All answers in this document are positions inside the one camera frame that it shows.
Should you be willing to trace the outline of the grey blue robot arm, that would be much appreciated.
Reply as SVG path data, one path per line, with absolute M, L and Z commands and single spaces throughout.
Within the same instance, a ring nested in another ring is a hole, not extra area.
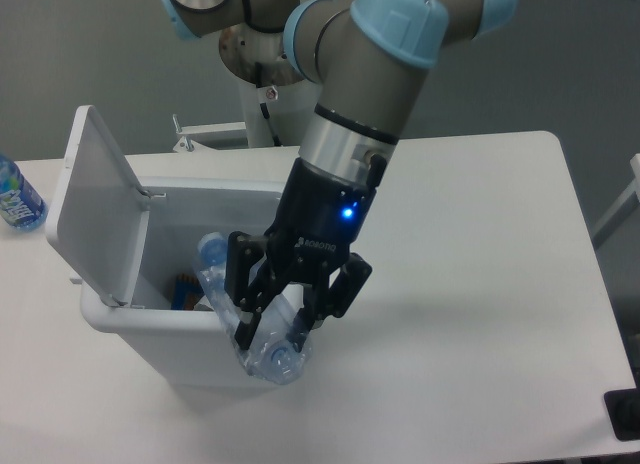
M 251 346 L 263 313 L 291 284 L 303 306 L 288 338 L 342 317 L 371 274 L 350 249 L 440 50 L 510 21 L 518 0 L 162 0 L 176 30 L 244 24 L 282 38 L 287 62 L 321 86 L 271 226 L 228 241 L 234 340 Z

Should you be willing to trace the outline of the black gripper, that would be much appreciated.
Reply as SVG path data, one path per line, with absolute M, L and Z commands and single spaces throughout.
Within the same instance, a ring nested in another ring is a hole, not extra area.
M 351 183 L 297 158 L 265 234 L 229 235 L 224 288 L 239 311 L 240 349 L 250 348 L 263 312 L 288 283 L 304 284 L 303 305 L 288 331 L 296 353 L 327 317 L 346 314 L 372 273 L 350 246 L 377 187 L 376 178 Z

